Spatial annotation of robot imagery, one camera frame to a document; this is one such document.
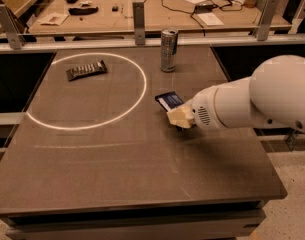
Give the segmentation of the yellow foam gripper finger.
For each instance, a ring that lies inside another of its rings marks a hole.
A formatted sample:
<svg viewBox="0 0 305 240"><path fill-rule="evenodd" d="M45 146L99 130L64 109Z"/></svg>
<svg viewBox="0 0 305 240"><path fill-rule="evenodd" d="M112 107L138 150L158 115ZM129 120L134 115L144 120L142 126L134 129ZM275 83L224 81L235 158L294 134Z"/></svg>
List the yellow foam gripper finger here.
<svg viewBox="0 0 305 240"><path fill-rule="evenodd" d="M181 128L189 129L194 124L194 115L190 105L181 105L167 113L169 122Z"/></svg>

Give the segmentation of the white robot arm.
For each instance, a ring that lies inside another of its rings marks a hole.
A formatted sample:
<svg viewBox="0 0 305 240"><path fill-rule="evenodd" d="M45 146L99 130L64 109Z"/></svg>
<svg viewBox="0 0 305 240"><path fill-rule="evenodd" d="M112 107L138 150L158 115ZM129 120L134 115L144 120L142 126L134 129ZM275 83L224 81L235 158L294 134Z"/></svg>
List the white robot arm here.
<svg viewBox="0 0 305 240"><path fill-rule="evenodd" d="M167 116L185 129L289 127L305 133L305 58L268 59L251 76L206 88Z"/></svg>

